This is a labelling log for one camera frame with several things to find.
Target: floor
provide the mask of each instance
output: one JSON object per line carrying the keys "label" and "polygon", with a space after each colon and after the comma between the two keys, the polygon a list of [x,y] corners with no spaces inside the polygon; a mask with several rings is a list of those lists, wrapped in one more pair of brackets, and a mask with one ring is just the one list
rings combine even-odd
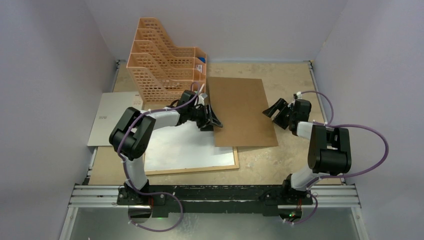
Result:
{"label": "floor", "polygon": [[[271,106],[279,98],[288,102],[299,91],[314,90],[314,83],[307,63],[209,63],[207,75],[210,77],[257,78],[262,79],[268,104]],[[121,64],[114,86],[114,92],[137,91],[125,63]],[[309,120],[323,122],[323,115],[315,94],[303,96],[312,104]],[[290,174],[307,164],[309,141],[292,135],[274,125],[279,146],[238,147],[239,169],[202,173],[183,173],[149,176],[153,185],[249,185],[281,184]],[[96,157],[99,164],[102,159]],[[116,185],[124,182],[119,179]],[[339,179],[325,179],[320,184],[341,184]]]}

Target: white board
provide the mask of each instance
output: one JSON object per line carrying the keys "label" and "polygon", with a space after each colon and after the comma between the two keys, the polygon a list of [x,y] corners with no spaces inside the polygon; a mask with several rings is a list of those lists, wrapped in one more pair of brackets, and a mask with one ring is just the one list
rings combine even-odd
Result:
{"label": "white board", "polygon": [[233,148],[215,147],[214,133],[192,121],[154,130],[144,158],[146,172],[234,165]]}
{"label": "white board", "polygon": [[138,91],[103,93],[87,146],[111,146],[109,135],[125,109],[133,107],[141,110],[142,105],[143,101]]}

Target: metal frame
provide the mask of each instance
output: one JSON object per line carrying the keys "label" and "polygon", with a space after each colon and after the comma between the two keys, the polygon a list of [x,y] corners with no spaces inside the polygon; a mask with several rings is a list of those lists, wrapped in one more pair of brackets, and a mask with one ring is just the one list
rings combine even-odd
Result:
{"label": "metal frame", "polygon": [[[146,208],[148,205],[117,205],[118,188],[121,186],[75,186],[69,208]],[[354,185],[315,185],[311,192],[317,196],[319,208],[358,208],[361,206]],[[279,205],[279,209],[295,209],[296,205]],[[315,205],[304,205],[314,208]]]}
{"label": "metal frame", "polygon": [[[312,63],[307,62],[309,71],[315,90],[318,91]],[[118,69],[121,62],[118,62],[116,68],[115,80],[118,74]],[[319,106],[323,112],[323,118],[327,121],[327,116],[324,114],[323,102],[318,96]],[[97,148],[94,149],[90,165],[87,172],[87,177],[91,176],[93,169],[94,159],[96,157]],[[350,208],[352,211],[354,224],[357,229],[359,239],[369,240],[367,230],[362,217],[361,203],[358,197],[358,192],[354,185],[345,185],[345,180],[342,178],[344,185],[315,185],[312,187],[312,194],[317,196],[318,208]],[[117,205],[118,199],[118,185],[78,185],[75,186],[68,204],[68,211],[63,224],[62,232],[59,240],[69,240],[74,227],[75,219],[78,214],[79,208],[143,208],[150,209],[148,205]],[[279,209],[293,209],[296,205],[279,205]],[[315,204],[303,205],[303,208],[314,208]]]}
{"label": "metal frame", "polygon": [[112,84],[112,88],[110,89],[110,92],[113,92],[113,91],[114,91],[115,84],[117,83],[118,72],[119,72],[119,69],[121,68],[121,63],[126,63],[126,62],[127,62],[127,61],[126,61],[126,60],[123,60],[123,59],[118,59],[118,60],[116,61],[115,76],[114,76],[114,78],[113,78],[113,84]]}

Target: white wall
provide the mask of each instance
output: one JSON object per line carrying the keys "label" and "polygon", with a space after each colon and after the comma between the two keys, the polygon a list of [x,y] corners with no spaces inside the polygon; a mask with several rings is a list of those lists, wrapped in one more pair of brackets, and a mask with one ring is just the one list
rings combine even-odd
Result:
{"label": "white wall", "polygon": [[[350,0],[314,65],[334,123],[368,125],[389,142],[387,161],[351,180],[375,240],[424,236],[423,12],[422,0]],[[353,173],[377,162],[383,144],[350,133]]]}
{"label": "white wall", "polygon": [[115,60],[84,0],[0,3],[0,239],[58,239]]}
{"label": "white wall", "polygon": [[110,51],[128,59],[138,18],[212,61],[314,59],[347,0],[86,0]]}

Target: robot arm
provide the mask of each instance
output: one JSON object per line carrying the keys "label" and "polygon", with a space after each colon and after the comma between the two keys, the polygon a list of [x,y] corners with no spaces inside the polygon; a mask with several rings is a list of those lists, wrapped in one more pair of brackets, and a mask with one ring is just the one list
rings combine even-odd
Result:
{"label": "robot arm", "polygon": [[[196,93],[193,91],[184,91],[181,98],[177,101],[176,106],[178,107],[188,102],[195,94]],[[165,109],[169,110],[147,114],[138,121],[134,130],[130,132],[121,148],[121,154],[125,158],[124,162],[128,175],[138,190],[141,190],[148,182],[144,171],[143,154],[149,144],[153,130],[179,126],[187,121],[196,122],[197,127],[201,131],[212,131],[213,126],[219,128],[223,127],[212,111],[211,106],[209,104],[205,105],[206,100],[207,95],[203,93],[199,96],[198,104],[192,102],[178,110],[172,110],[170,108],[172,106],[167,106]],[[146,112],[148,111],[138,111],[133,107],[129,107],[125,110],[109,137],[109,142],[113,146],[115,152],[117,152],[130,125],[140,114]]]}
{"label": "robot arm", "polygon": [[288,129],[295,136],[309,140],[307,165],[290,174],[285,180],[288,189],[305,192],[319,182],[320,177],[336,176],[349,172],[352,164],[349,130],[332,128],[308,122],[311,103],[298,99],[287,103],[280,98],[273,106],[263,111],[267,117],[279,110],[273,122]]}

